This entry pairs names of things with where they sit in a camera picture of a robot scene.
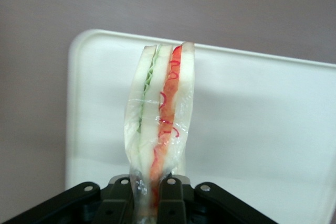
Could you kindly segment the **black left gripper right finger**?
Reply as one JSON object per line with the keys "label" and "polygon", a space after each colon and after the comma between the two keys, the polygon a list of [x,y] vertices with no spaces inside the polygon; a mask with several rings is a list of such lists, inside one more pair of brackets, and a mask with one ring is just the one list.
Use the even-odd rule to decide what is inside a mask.
{"label": "black left gripper right finger", "polygon": [[211,182],[195,187],[185,176],[161,181],[157,223],[275,223]]}

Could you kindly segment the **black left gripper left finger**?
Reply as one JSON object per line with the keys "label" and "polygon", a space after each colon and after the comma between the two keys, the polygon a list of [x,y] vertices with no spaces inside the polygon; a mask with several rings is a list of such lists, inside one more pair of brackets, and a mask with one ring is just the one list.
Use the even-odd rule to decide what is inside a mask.
{"label": "black left gripper left finger", "polygon": [[81,183],[5,223],[131,223],[133,209],[129,176],[118,175],[103,189]]}

